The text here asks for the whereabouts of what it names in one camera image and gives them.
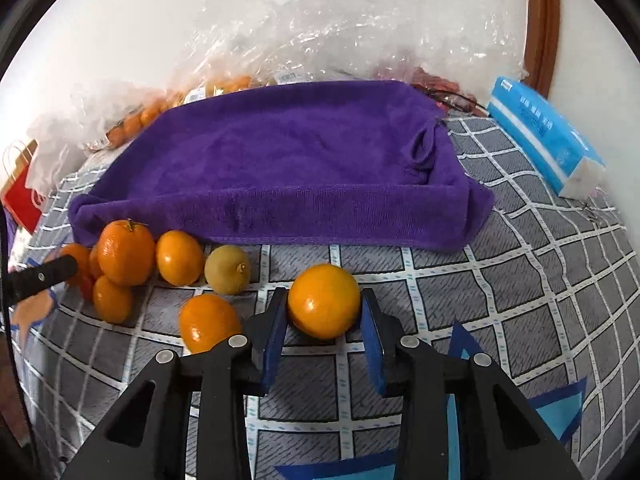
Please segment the blue tissue pack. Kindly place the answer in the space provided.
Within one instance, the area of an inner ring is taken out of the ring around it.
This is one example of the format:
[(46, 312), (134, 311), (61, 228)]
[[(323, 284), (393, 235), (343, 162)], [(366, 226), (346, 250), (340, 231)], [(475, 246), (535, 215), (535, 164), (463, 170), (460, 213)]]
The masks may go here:
[(499, 77), (487, 109), (556, 195), (586, 200), (603, 182), (605, 163), (594, 147), (526, 84)]

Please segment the brown wooden door frame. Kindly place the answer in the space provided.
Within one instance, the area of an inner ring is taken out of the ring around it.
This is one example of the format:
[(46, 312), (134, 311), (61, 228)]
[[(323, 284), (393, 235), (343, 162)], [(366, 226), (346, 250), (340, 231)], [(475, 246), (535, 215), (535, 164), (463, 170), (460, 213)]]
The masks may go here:
[(558, 52), (561, 1), (528, 0), (524, 82), (548, 98)]

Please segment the white plastic bag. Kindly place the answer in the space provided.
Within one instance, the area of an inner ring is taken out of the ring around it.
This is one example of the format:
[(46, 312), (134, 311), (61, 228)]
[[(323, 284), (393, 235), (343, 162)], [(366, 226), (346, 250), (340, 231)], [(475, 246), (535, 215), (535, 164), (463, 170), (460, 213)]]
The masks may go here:
[(76, 84), (29, 130), (37, 143), (26, 174), (26, 188), (47, 196), (79, 169), (90, 154), (112, 148), (107, 133), (128, 116), (166, 96), (153, 87), (119, 79)]

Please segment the round orange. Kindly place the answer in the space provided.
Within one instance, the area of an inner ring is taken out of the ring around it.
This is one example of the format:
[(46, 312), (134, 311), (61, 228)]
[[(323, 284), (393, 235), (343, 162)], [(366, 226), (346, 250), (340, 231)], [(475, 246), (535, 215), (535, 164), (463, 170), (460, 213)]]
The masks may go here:
[(174, 286), (188, 286), (198, 281), (204, 269), (201, 244), (190, 234), (172, 230), (156, 244), (156, 266), (160, 276)]

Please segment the black eyeglasses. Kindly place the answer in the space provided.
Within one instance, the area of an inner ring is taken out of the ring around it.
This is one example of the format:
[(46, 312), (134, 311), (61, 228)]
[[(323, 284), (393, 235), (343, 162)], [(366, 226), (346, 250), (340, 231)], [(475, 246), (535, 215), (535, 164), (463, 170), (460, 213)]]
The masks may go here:
[(425, 87), (423, 84), (412, 84), (413, 88), (428, 96), (446, 110), (455, 110), (459, 113), (472, 115), (487, 115), (488, 109), (477, 102), (472, 96), (458, 93), (452, 90)]

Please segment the purple towel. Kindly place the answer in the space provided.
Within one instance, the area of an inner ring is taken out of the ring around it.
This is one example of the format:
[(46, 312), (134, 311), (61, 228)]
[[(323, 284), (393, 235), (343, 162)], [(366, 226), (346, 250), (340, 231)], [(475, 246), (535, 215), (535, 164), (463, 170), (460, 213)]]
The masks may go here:
[(494, 203), (424, 94), (399, 81), (331, 81), (168, 110), (72, 200), (68, 218), (84, 244), (131, 219), (223, 243), (457, 252)]

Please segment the large stemmed orange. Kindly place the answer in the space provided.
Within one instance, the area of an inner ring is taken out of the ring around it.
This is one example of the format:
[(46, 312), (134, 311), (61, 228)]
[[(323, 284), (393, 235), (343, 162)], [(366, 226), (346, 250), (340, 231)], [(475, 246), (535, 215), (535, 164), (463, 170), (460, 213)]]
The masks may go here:
[(142, 223), (130, 219), (109, 223), (96, 247), (103, 274), (116, 285), (142, 285), (154, 270), (155, 240)]

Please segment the grey checked bed sheet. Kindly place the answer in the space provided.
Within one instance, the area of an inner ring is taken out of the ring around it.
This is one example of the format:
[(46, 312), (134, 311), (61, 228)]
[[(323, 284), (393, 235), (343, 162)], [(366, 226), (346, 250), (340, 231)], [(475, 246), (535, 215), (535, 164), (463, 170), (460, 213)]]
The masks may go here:
[[(495, 193), (474, 242), (454, 254), (416, 248), (254, 245), (239, 316), (318, 263), (341, 266), (381, 309), (437, 351), (483, 351), (529, 399), (587, 479), (610, 478), (639, 433), (639, 256), (608, 196), (554, 195), (491, 120), (454, 118), (463, 168)], [(121, 326), (102, 322), (79, 290), (41, 294), (13, 333), (44, 478), (58, 478), (90, 432), (157, 351), (183, 348), (178, 313), (206, 294), (151, 278)], [(245, 403), (257, 479), (310, 479), (324, 463), (391, 450), (401, 403), (370, 383), (358, 332), (316, 341), (286, 334), (278, 376)]]

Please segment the red paper bag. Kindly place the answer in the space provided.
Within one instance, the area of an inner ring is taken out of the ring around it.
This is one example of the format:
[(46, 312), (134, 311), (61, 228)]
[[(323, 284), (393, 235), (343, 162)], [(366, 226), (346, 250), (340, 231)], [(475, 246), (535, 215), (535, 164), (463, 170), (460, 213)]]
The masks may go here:
[(37, 148), (37, 142), (31, 140), (21, 151), (10, 166), (6, 166), (1, 159), (2, 177), (5, 177), (1, 189), (1, 201), (9, 211), (18, 226), (32, 234), (42, 215), (43, 197), (26, 186), (32, 156)]

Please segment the large clear plastic bag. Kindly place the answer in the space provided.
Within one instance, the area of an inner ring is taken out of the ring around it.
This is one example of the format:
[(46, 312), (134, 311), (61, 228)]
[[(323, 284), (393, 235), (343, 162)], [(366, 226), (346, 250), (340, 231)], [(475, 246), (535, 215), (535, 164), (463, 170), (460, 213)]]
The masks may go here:
[(524, 76), (521, 25), (470, 0), (205, 0), (169, 87), (397, 80), (488, 100)]

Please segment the green yellow lime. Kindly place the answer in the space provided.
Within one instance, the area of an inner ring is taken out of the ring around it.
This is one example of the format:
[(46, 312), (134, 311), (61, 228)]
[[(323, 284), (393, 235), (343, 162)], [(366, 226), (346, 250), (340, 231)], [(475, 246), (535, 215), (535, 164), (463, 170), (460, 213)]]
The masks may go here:
[(241, 247), (222, 245), (207, 257), (204, 275), (218, 295), (239, 295), (250, 282), (250, 258)]

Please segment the tray of small oranges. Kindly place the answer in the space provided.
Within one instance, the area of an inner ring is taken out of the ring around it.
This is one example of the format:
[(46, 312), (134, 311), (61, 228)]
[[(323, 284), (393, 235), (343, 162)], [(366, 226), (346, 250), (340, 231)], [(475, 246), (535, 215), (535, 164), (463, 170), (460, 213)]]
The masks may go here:
[(173, 91), (167, 96), (154, 99), (128, 113), (105, 133), (106, 148), (114, 150), (134, 140), (142, 131), (165, 113), (166, 110), (183, 106), (202, 99), (224, 96), (225, 94), (247, 90), (252, 86), (252, 76), (241, 75), (233, 78), (209, 79), (188, 91)]

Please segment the small low orange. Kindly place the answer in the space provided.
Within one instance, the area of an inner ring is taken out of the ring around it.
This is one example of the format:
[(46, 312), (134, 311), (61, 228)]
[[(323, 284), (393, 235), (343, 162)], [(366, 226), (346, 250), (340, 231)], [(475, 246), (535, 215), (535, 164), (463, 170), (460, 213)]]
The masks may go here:
[(92, 301), (103, 321), (122, 324), (134, 308), (134, 293), (129, 287), (117, 285), (102, 275), (93, 285)]

